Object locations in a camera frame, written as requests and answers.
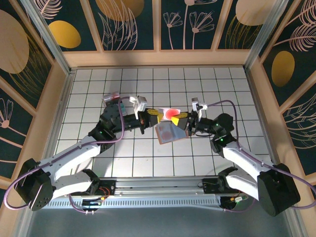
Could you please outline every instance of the flower drawing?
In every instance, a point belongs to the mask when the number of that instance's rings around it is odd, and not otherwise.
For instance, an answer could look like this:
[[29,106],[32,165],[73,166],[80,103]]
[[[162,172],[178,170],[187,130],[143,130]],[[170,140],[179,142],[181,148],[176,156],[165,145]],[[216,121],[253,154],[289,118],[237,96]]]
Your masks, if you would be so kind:
[[[10,119],[11,119],[12,113],[13,113],[13,105],[14,104],[13,104],[12,101],[7,100],[5,102],[4,99],[0,98],[0,132],[1,132],[1,129],[7,129],[8,128],[8,129],[14,131],[17,134],[26,137],[25,134],[13,129],[12,127],[10,127]],[[6,143],[9,143],[9,144],[11,144],[13,146],[22,148],[21,145],[15,143],[15,142],[12,142],[12,141],[10,141],[8,139],[5,139],[4,137],[0,136],[0,140],[4,141]],[[2,159],[0,159],[0,162],[16,163],[15,161],[8,161],[8,160],[2,160]]]
[[197,17],[197,12],[190,13],[190,24],[193,32],[192,49],[194,49],[194,39],[196,33],[212,31],[214,24],[212,24],[212,12],[201,12]]
[[163,14],[163,18],[168,27],[170,46],[171,46],[171,49],[173,49],[170,28],[183,25],[183,21],[181,21],[181,17],[178,12],[177,13],[173,12],[170,15],[168,12],[166,12]]
[[7,100],[6,104],[2,98],[0,98],[0,127],[8,128],[10,125],[10,119],[13,112],[13,102]]
[[202,4],[210,4],[215,3],[217,0],[184,0],[184,3],[187,5],[186,12],[184,15],[184,27],[183,27],[183,49],[186,49],[186,22],[188,15],[188,7],[193,5],[202,5]]

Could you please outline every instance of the white grid mat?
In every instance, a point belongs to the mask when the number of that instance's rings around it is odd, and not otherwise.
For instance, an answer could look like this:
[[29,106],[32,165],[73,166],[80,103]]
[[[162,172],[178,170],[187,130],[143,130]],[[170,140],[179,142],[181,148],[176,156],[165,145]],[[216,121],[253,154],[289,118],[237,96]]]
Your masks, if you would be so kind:
[[[232,100],[237,105],[240,143],[269,159],[249,85],[240,67],[77,70],[56,153],[77,143],[95,127],[103,112],[102,95],[114,91],[120,91],[121,96],[145,96],[148,108],[171,106],[181,111],[191,111],[194,97],[207,104]],[[128,101],[124,104],[132,113],[132,105]],[[203,116],[215,119],[223,112],[234,117],[229,104],[211,107]],[[126,132],[122,141],[70,172],[91,168],[99,177],[193,176],[215,175],[232,165],[213,154],[210,138],[193,136],[160,145],[154,129],[148,128],[144,135],[139,129]]]

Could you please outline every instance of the gold oval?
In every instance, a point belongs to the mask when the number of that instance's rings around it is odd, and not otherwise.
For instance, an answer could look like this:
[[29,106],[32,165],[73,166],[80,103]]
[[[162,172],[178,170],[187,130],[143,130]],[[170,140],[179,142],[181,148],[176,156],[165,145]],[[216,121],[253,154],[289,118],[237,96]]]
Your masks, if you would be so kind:
[[238,0],[236,18],[246,26],[262,25],[274,3],[275,0]]
[[0,10],[0,68],[7,73],[23,71],[29,60],[29,42],[20,23]]
[[53,21],[48,25],[56,42],[65,48],[76,48],[81,43],[77,29],[66,21]]
[[285,86],[291,79],[295,68],[293,55],[287,51],[279,52],[272,63],[272,81],[278,86]]

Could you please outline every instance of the cable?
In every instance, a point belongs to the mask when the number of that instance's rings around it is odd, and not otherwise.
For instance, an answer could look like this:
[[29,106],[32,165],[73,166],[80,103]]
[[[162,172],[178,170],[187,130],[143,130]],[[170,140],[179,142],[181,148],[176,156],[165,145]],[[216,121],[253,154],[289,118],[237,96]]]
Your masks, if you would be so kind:
[[4,202],[4,205],[11,209],[11,210],[20,210],[20,209],[23,209],[25,207],[27,207],[29,205],[29,203],[25,204],[25,205],[22,205],[22,206],[11,206],[9,203],[8,203],[8,195],[9,195],[9,192],[10,190],[12,189],[12,187],[14,187],[20,180],[22,180],[23,178],[25,178],[26,176],[30,175],[30,174],[33,174],[34,172],[42,169],[42,168],[45,168],[51,164],[54,164],[56,163],[57,161],[61,160],[62,158],[64,158],[65,156],[69,155],[70,153],[78,150],[78,149],[81,149],[82,147],[85,147],[87,145],[91,145],[91,144],[107,144],[107,143],[115,143],[115,142],[119,142],[120,140],[122,140],[123,136],[124,136],[124,132],[125,132],[125,123],[124,123],[124,117],[123,117],[123,112],[122,112],[122,108],[120,106],[120,103],[122,102],[122,100],[125,100],[125,99],[129,99],[128,96],[125,96],[125,97],[122,97],[118,100],[118,112],[119,112],[119,117],[120,117],[120,120],[121,120],[121,126],[122,126],[122,134],[120,136],[120,138],[116,139],[116,140],[112,140],[112,141],[95,141],[95,142],[88,142],[88,143],[85,143],[85,144],[82,144],[81,147],[80,146],[77,146],[73,149],[71,149],[70,151],[62,154],[60,157],[56,158],[56,159],[53,159],[51,161],[51,163],[46,163],[46,164],[43,164],[43,165],[40,165],[39,167],[37,168],[34,168],[32,170],[30,170],[29,172],[21,175],[20,177],[18,177],[16,180],[14,180],[10,185],[9,187],[7,188],[7,190],[5,191],[5,194],[4,194],[4,197],[3,197],[3,202]]
[[211,185],[218,185],[218,182],[216,182],[215,184],[213,184],[213,183],[209,183],[209,182],[199,181],[199,182],[197,183],[197,187],[200,188],[200,189],[204,187],[204,185],[203,185],[203,186],[199,185],[200,183],[203,183],[203,184],[211,184]]
[[92,215],[95,213],[95,211],[84,211],[82,209],[77,208],[74,204],[74,200],[71,197],[71,194],[69,194],[69,202],[70,202],[70,205],[73,207],[73,209],[76,210],[77,212],[84,213],[84,214],[92,214]]
[[110,190],[109,190],[107,187],[100,187],[99,189],[100,189],[100,190],[102,190],[102,191],[104,192],[104,194],[105,194],[105,198],[108,198],[108,197],[110,196],[111,192],[110,192]]
[[[311,190],[314,192],[314,194],[316,195],[316,188],[310,184],[309,182],[307,182],[306,180],[294,175],[294,174],[291,174],[289,172],[286,172],[284,170],[281,170],[281,169],[278,169],[278,168],[275,168],[273,166],[270,166],[270,165],[267,165],[265,163],[263,163],[262,161],[258,160],[257,158],[251,156],[250,154],[248,154],[246,151],[244,151],[242,149],[242,147],[240,146],[239,144],[239,134],[238,134],[238,123],[237,123],[237,110],[236,110],[236,106],[235,104],[231,101],[231,100],[222,100],[222,101],[219,101],[219,102],[216,102],[216,103],[213,103],[213,104],[210,104],[208,105],[208,107],[211,107],[211,106],[215,106],[215,105],[218,105],[218,104],[222,104],[224,102],[228,102],[228,103],[231,103],[231,105],[233,106],[233,109],[234,109],[234,113],[235,113],[235,124],[236,124],[236,140],[237,140],[237,146],[238,146],[238,149],[241,153],[243,153],[245,156],[247,156],[249,159],[251,159],[252,161],[260,164],[261,166],[265,167],[265,168],[269,168],[269,169],[272,169],[274,171],[277,171],[279,173],[282,173],[282,174],[285,174],[291,178],[294,178],[298,181],[301,181],[302,183],[306,184],[309,188],[311,188]],[[314,200],[314,202],[312,202],[311,204],[309,205],[306,205],[306,206],[292,206],[293,209],[308,209],[308,208],[311,208],[311,207],[314,207],[316,205],[316,199]]]

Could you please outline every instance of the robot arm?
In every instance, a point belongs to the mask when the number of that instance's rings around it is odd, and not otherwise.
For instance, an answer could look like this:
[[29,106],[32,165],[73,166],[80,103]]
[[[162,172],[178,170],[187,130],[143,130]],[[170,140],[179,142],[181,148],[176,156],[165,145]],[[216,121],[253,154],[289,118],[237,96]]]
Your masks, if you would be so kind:
[[[105,109],[99,122],[80,142],[38,163],[30,159],[23,164],[20,175],[39,165],[50,164],[26,176],[14,187],[32,211],[43,208],[50,200],[62,195],[75,192],[96,194],[100,179],[90,169],[74,175],[68,175],[68,171],[113,145],[113,143],[101,144],[101,141],[117,140],[116,133],[122,131],[119,115],[121,104],[118,104],[118,100],[117,93],[104,98]],[[144,97],[130,97],[130,102],[134,104],[135,114],[123,117],[125,130],[139,128],[144,134],[146,128],[156,125],[163,117],[163,114],[157,110],[146,109],[147,101]],[[256,156],[241,147],[230,133],[234,129],[233,117],[220,114],[214,120],[202,118],[201,110],[205,109],[207,109],[206,104],[199,104],[197,99],[193,99],[193,110],[190,113],[181,113],[173,116],[171,120],[176,126],[186,130],[190,136],[196,132],[213,134],[211,140],[213,151],[236,164],[236,167],[227,168],[219,173],[220,189],[237,189],[254,197],[273,216],[300,201],[291,177],[265,168],[249,158]],[[273,166],[289,172],[284,164]]]
[[[218,182],[222,188],[237,189],[252,196],[272,216],[300,201],[293,178],[264,167],[263,160],[241,146],[231,135],[234,129],[232,116],[220,114],[214,120],[202,118],[201,110],[207,109],[207,105],[199,104],[197,98],[192,99],[192,105],[193,110],[190,113],[174,116],[172,121],[176,126],[187,130],[190,136],[196,132],[214,135],[211,140],[213,152],[236,165],[219,173]],[[282,163],[264,163],[290,172]]]
[[[119,94],[113,93],[104,97],[105,109],[96,127],[77,144],[40,162],[27,160],[19,176],[40,165],[50,163],[17,183],[14,187],[32,211],[43,208],[54,198],[75,193],[86,192],[95,194],[99,188],[99,178],[90,170],[85,169],[76,174],[68,175],[69,170],[82,162],[99,155],[114,143],[98,144],[98,141],[117,140],[116,133],[122,131],[118,104]],[[162,114],[154,109],[146,109],[144,97],[130,97],[134,104],[135,114],[123,117],[125,130],[139,128],[141,133],[148,127],[160,122]]]

